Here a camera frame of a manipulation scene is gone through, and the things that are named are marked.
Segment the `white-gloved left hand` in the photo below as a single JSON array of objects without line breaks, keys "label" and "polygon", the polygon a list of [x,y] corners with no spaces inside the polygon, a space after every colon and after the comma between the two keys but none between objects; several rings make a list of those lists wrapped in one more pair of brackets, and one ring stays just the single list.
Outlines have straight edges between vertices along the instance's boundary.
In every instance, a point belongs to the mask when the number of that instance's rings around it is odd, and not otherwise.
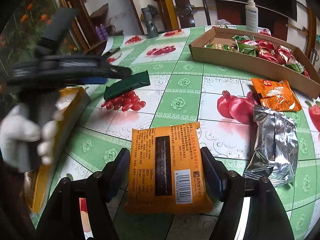
[{"label": "white-gloved left hand", "polygon": [[1,121],[3,161],[19,173],[54,162],[55,137],[63,112],[57,108],[58,91],[42,94],[33,103],[35,109],[18,103]]}]

